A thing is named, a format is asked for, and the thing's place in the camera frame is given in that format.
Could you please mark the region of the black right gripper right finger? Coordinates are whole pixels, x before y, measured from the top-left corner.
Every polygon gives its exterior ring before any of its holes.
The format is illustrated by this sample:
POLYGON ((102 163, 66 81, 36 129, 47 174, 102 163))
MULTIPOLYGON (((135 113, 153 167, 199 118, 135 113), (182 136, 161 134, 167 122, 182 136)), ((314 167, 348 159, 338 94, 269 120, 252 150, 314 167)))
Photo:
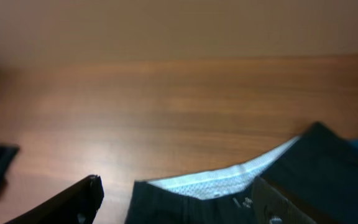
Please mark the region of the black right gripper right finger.
POLYGON ((261 177, 253 181, 252 201, 259 224, 316 224, 261 177))

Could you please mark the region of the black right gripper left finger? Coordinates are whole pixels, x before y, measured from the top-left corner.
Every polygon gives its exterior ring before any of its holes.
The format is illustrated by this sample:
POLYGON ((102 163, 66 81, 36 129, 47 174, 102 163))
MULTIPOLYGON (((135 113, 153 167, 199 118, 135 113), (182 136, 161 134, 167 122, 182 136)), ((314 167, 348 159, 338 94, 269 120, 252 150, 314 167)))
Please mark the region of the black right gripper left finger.
POLYGON ((89 175, 8 224, 92 224, 103 198, 101 177, 89 175))

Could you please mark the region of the black shorts white lining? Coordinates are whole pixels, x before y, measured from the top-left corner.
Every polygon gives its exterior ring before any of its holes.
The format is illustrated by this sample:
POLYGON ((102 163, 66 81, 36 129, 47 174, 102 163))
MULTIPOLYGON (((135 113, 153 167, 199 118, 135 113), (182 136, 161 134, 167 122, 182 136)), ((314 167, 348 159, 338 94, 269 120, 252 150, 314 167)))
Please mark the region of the black shorts white lining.
POLYGON ((258 223, 263 178, 316 223, 358 223, 358 149, 322 123, 242 164, 137 181, 126 223, 258 223))

